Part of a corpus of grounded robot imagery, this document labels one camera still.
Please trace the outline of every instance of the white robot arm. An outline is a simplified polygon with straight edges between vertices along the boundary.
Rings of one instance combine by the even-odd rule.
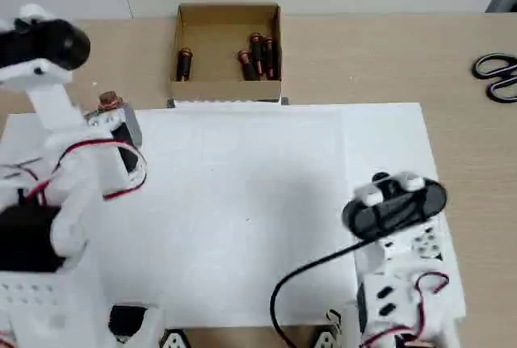
[[[358,188],[343,210],[343,223],[361,241],[286,275],[271,297],[271,318],[279,327],[275,298],[290,278],[324,262],[355,253],[357,301],[331,309],[334,330],[315,347],[460,348],[457,322],[464,316],[459,276],[444,252],[439,214],[447,194],[437,182],[409,172],[376,174]]]
[[[35,5],[0,31],[0,83],[26,92],[49,132],[38,153],[3,164],[0,178],[0,340],[22,348],[120,346],[108,328],[111,306],[89,244],[90,222],[109,199],[141,187],[145,160],[131,107],[113,93],[89,115],[64,84],[86,62],[90,41]],[[155,348],[163,311],[153,304],[125,343]]]

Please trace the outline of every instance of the electrical wire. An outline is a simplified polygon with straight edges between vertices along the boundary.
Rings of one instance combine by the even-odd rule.
[[[323,263],[327,263],[330,261],[333,261],[334,259],[341,258],[349,253],[352,253],[362,247],[365,247],[366,245],[369,245],[370,243],[373,243],[376,241],[376,239],[371,239],[369,241],[360,241],[359,243],[355,243],[354,245],[351,245],[345,249],[341,249],[339,251],[336,251],[335,253],[326,255],[323,258],[319,258],[311,263],[307,263],[303,266],[298,267],[296,270],[290,272],[285,277],[283,277],[275,286],[275,290],[271,294],[271,298],[269,300],[269,315],[271,316],[271,322],[273,323],[273,326],[275,327],[276,332],[280,335],[280,337],[285,341],[285,343],[290,348],[297,348],[296,344],[289,339],[287,334],[282,330],[280,327],[278,320],[276,319],[276,310],[275,310],[275,303],[276,303],[276,297],[282,288],[282,286],[287,283],[291,278],[296,277],[297,275],[300,275],[301,273],[312,269],[313,267],[320,266]]]
[[[40,178],[38,177],[36,172],[34,172],[34,170],[27,168],[25,166],[21,166],[20,164],[15,164],[15,165],[0,164],[0,167],[6,168],[6,169],[11,169],[11,170],[21,170],[21,171],[25,172],[26,174],[28,174],[29,176],[31,176],[34,181],[36,181],[36,182],[40,181]],[[47,205],[47,197],[45,196],[44,191],[41,191],[41,203],[43,205]]]
[[[7,341],[5,338],[0,338],[0,345],[1,344],[8,348],[16,348],[16,345],[13,342]]]
[[[365,340],[361,345],[360,347],[365,347],[365,346],[370,346],[371,344],[373,344],[374,342],[378,341],[379,339],[383,338],[384,336],[387,336],[388,334],[397,334],[397,333],[400,333],[400,332],[410,332],[408,334],[410,334],[412,337],[413,337],[413,340],[418,340],[420,338],[420,336],[422,336],[422,332],[423,330],[426,328],[426,312],[425,312],[425,308],[424,308],[424,299],[423,299],[423,293],[422,293],[422,288],[420,287],[420,282],[422,281],[422,279],[428,277],[428,276],[439,276],[441,278],[443,278],[443,282],[435,287],[432,291],[433,294],[438,294],[444,287],[446,287],[448,284],[449,284],[449,276],[445,273],[442,273],[440,271],[426,271],[425,273],[421,274],[415,284],[414,284],[414,289],[418,292],[418,294],[420,295],[420,302],[418,303],[418,317],[419,317],[419,322],[418,322],[418,331],[417,333],[414,333],[413,329],[410,328],[409,326],[405,326],[405,325],[397,325],[397,326],[394,326],[392,328],[389,328],[387,330],[383,330],[382,332],[379,332],[377,333],[376,335],[374,336],[371,336],[370,338],[368,338],[367,340]]]
[[[128,189],[123,189],[121,191],[112,192],[112,193],[110,193],[108,195],[104,195],[103,196],[104,199],[109,200],[109,199],[114,199],[116,197],[120,197],[122,195],[126,195],[127,193],[130,193],[130,192],[136,191],[137,189],[140,189],[142,187],[142,185],[144,185],[145,180],[147,179],[147,161],[145,160],[144,156],[142,156],[142,154],[137,150],[137,148],[135,148],[134,146],[132,146],[132,145],[130,145],[127,142],[124,142],[122,140],[114,140],[114,139],[83,140],[81,142],[76,142],[75,144],[72,144],[71,146],[69,146],[68,148],[66,148],[63,151],[63,153],[59,156],[59,159],[57,160],[57,163],[56,163],[56,165],[55,165],[55,167],[54,167],[54,169],[52,171],[52,174],[51,174],[50,178],[48,178],[45,181],[41,182],[34,189],[32,189],[28,193],[27,199],[30,199],[30,198],[34,197],[35,195],[37,195],[38,193],[44,191],[48,187],[50,182],[53,180],[53,177],[54,177],[55,173],[60,169],[61,163],[63,162],[63,160],[65,159],[65,157],[68,154],[70,154],[70,153],[72,153],[75,150],[80,149],[80,148],[91,147],[91,146],[98,146],[98,145],[113,146],[113,147],[116,147],[116,148],[121,148],[121,149],[128,150],[129,152],[133,153],[135,156],[138,157],[139,162],[144,166],[144,172],[145,172],[144,178],[136,186],[129,187]]]

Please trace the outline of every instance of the red wire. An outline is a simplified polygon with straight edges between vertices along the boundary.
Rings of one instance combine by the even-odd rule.
[[[420,322],[418,323],[418,332],[417,332],[416,336],[413,335],[414,340],[418,340],[420,338],[424,328],[426,327],[426,312],[425,312],[424,304],[423,304],[424,303],[423,293],[422,293],[422,288],[420,287],[420,281],[427,276],[439,276],[439,277],[444,278],[444,281],[438,287],[435,287],[435,289],[433,289],[433,294],[439,293],[450,282],[449,276],[447,274],[441,273],[439,271],[427,271],[417,278],[416,282],[414,283],[414,288],[420,295],[420,303],[418,304],[418,315],[419,315]],[[370,346],[371,344],[373,344],[374,342],[376,342],[377,340],[379,340],[380,338],[383,338],[384,336],[386,336],[388,334],[403,332],[405,330],[412,331],[412,329],[410,327],[405,326],[405,325],[394,326],[392,328],[383,330],[382,332],[379,332],[378,334],[370,337],[365,342],[363,342],[360,346],[361,347]]]
[[[108,195],[104,195],[103,197],[104,197],[105,200],[111,200],[111,199],[114,199],[115,197],[120,197],[122,195],[126,195],[127,193],[136,191],[137,189],[140,189],[140,187],[142,185],[144,185],[144,182],[145,182],[146,179],[147,179],[147,174],[144,176],[144,179],[142,180],[142,182],[140,184],[138,184],[137,186],[135,186],[133,188],[129,188],[129,189],[124,189],[122,191],[113,192],[113,193],[110,193]]]
[[[0,338],[0,344],[8,346],[9,348],[16,348],[16,346],[12,342],[4,340],[3,338]]]
[[[387,330],[383,330],[382,332],[376,334],[375,336],[371,336],[368,340],[366,340],[360,346],[370,346],[371,344],[373,344],[374,342],[376,342],[377,340],[379,340],[380,338],[383,338],[384,336],[386,336],[388,334],[403,332],[405,330],[413,331],[409,326],[405,326],[405,325],[394,326]]]
[[[65,158],[65,156],[67,154],[72,153],[74,150],[83,148],[85,146],[95,146],[95,145],[110,144],[110,143],[130,145],[128,142],[125,142],[123,140],[114,140],[114,139],[110,139],[110,138],[95,139],[95,140],[83,140],[81,142],[77,142],[77,143],[69,146],[68,148],[66,148],[65,151],[63,152],[63,154],[60,155],[59,159],[57,160],[57,164],[54,167],[53,173],[55,173],[59,169],[59,167],[61,166],[61,162],[63,161],[63,158]],[[136,190],[140,189],[142,187],[142,185],[144,185],[146,179],[147,179],[147,174],[145,175],[142,182],[140,184],[136,185],[135,187],[124,189],[122,191],[113,192],[108,195],[104,195],[103,197],[105,200],[111,200],[116,197],[126,195],[127,193],[136,191]],[[46,181],[40,183],[39,185],[37,185],[34,189],[32,189],[32,191],[29,192],[29,194],[27,195],[27,199],[34,197],[35,195],[37,195],[40,192],[43,193],[45,188],[48,187],[50,182],[51,182],[51,179],[46,180]]]
[[[29,174],[35,181],[40,181],[40,178],[38,177],[38,175],[34,172],[34,170],[32,170],[30,168],[26,168],[26,167],[20,166],[20,165],[4,165],[4,166],[11,168],[11,169],[22,170],[23,172]],[[47,205],[47,196],[45,196],[44,191],[41,191],[41,203],[43,205]]]

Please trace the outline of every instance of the wooden table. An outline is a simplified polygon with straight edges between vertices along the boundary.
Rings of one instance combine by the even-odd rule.
[[[115,90],[136,108],[166,104],[173,19],[93,20],[90,60],[69,86],[95,106]],[[517,54],[515,15],[340,15],[285,17],[284,96],[291,103],[420,102],[460,263],[468,348],[512,347],[517,338],[517,105],[485,97],[469,74],[485,52]],[[0,94],[8,112],[30,111],[23,95]],[[292,329],[299,342],[310,329]],[[196,347],[281,347],[270,328],[187,331]]]

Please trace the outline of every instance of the copper battery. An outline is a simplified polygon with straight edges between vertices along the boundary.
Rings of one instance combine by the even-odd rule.
[[[176,81],[188,82],[191,78],[192,51],[182,48],[178,52],[178,65],[176,68]]]
[[[263,56],[262,56],[262,35],[260,33],[251,33],[250,36],[250,51],[251,60],[257,71],[257,75],[262,76],[264,74],[263,69]]]
[[[251,64],[250,53],[246,50],[242,50],[237,54],[237,59],[241,63],[242,67],[242,76],[244,80],[247,81],[256,81],[260,80],[257,72],[255,71],[255,67]]]
[[[275,79],[275,54],[273,52],[273,39],[271,37],[264,37],[264,65],[266,76],[268,80]]]

